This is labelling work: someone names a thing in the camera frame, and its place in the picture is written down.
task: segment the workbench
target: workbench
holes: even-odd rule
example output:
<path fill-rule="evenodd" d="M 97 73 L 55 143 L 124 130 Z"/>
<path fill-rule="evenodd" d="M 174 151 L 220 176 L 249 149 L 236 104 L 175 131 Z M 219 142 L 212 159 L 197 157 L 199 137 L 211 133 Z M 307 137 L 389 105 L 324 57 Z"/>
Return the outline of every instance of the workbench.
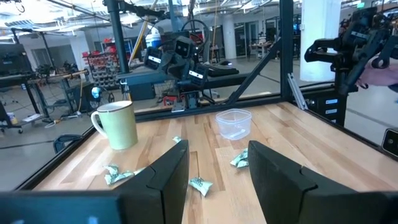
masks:
<path fill-rule="evenodd" d="M 183 223 L 265 223 L 249 169 L 229 162 L 257 140 L 288 158 L 357 191 L 397 190 L 398 163 L 290 103 L 246 108 L 251 133 L 238 141 L 221 137 L 216 113 L 137 123 L 139 142 L 114 151 L 99 133 L 92 134 L 34 190 L 112 189 L 103 165 L 121 171 L 148 166 L 175 145 L 189 140 L 189 178 L 213 184 L 208 195 L 188 186 Z"/>

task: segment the concrete floor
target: concrete floor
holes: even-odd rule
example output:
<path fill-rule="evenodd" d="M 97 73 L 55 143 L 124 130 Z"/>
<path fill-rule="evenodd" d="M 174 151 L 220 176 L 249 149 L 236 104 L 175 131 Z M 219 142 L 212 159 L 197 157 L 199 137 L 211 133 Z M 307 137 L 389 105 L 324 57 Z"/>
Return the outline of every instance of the concrete floor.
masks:
<path fill-rule="evenodd" d="M 258 63 L 258 60 L 238 59 L 232 61 L 241 73 L 250 72 Z M 294 73 L 299 78 L 299 61 L 294 61 Z M 261 76 L 251 83 L 244 94 L 254 94 L 269 91 L 280 92 L 280 67 L 278 61 L 271 61 L 261 72 Z M 308 82 L 298 80 L 298 85 Z M 228 97 L 238 86 L 229 86 L 216 89 L 220 97 Z M 63 98 L 60 87 L 57 84 L 45 86 L 42 91 L 49 104 Z M 121 94 L 115 92 L 116 100 L 121 100 Z M 398 126 L 398 116 L 395 111 L 398 104 L 395 101 L 398 95 L 387 87 L 374 87 L 368 90 L 360 90 L 350 94 L 348 109 L 346 112 L 346 128 L 380 144 L 386 128 Z M 18 119 L 22 119 L 34 113 L 33 107 L 27 97 L 27 93 L 20 88 L 15 88 L 7 93 L 0 93 L 0 100 L 8 102 L 5 106 L 7 112 L 14 112 Z M 134 102 L 135 109 L 156 107 L 157 99 Z M 51 117 L 56 119 L 67 111 L 67 108 L 56 109 Z M 33 142 L 52 141 L 61 134 L 82 134 L 89 127 L 89 116 L 63 121 L 52 128 L 44 128 L 46 124 L 37 122 L 35 126 L 24 126 L 24 133 L 18 134 L 16 129 L 6 130 L 0 133 L 0 190 L 11 190 L 37 169 L 42 167 L 55 153 L 52 143 L 34 144 L 30 146 L 1 149 L 2 147 L 31 144 Z"/>

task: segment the storage rack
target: storage rack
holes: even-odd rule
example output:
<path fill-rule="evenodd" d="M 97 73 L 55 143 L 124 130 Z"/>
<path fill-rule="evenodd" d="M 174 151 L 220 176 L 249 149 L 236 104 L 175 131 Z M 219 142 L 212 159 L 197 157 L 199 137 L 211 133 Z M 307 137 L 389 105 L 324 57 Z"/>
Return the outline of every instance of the storage rack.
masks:
<path fill-rule="evenodd" d="M 119 88 L 116 78 L 119 73 L 119 60 L 116 52 L 89 54 L 83 58 L 87 58 L 94 86 L 100 86 L 107 90 Z"/>

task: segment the white pillar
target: white pillar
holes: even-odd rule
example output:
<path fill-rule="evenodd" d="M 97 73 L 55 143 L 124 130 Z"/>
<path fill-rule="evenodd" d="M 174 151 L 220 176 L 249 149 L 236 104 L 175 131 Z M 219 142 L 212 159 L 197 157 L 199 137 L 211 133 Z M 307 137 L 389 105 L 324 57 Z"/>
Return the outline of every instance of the white pillar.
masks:
<path fill-rule="evenodd" d="M 232 15 L 226 15 L 223 18 L 223 35 L 225 58 L 236 58 L 235 26 Z"/>
<path fill-rule="evenodd" d="M 86 35 L 83 31 L 76 31 L 75 36 L 69 39 L 70 46 L 72 47 L 73 55 L 75 56 L 76 65 L 79 70 L 83 70 L 87 65 L 83 60 L 83 52 L 89 52 Z"/>
<path fill-rule="evenodd" d="M 340 23 L 341 0 L 303 0 L 300 79 L 322 82 L 334 79 L 330 63 L 306 62 L 305 51 L 317 39 L 336 38 Z"/>

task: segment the ceiling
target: ceiling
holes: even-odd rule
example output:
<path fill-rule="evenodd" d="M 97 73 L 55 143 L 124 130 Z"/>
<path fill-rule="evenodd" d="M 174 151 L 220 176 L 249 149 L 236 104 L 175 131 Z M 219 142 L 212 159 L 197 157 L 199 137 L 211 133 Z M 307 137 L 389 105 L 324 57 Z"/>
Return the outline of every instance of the ceiling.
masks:
<path fill-rule="evenodd" d="M 153 4 L 153 0 L 131 1 L 145 7 Z M 176 14 L 187 16 L 188 5 L 192 0 L 172 1 Z M 302 0 L 293 1 L 296 7 L 300 7 Z M 343 1 L 342 7 L 355 7 L 359 2 L 361 1 Z M 168 3 L 169 0 L 158 0 L 155 9 L 168 11 Z M 202 15 L 217 11 L 218 14 L 250 14 L 266 12 L 268 7 L 271 9 L 278 5 L 279 0 L 196 0 L 193 13 Z M 12 35 L 9 29 L 12 27 L 68 35 L 75 30 L 110 26 L 109 14 L 102 0 L 22 0 L 22 6 L 14 2 L 0 3 L 0 39 L 10 38 Z M 121 15 L 121 22 L 126 27 L 134 26 L 140 21 L 141 18 L 134 14 Z"/>

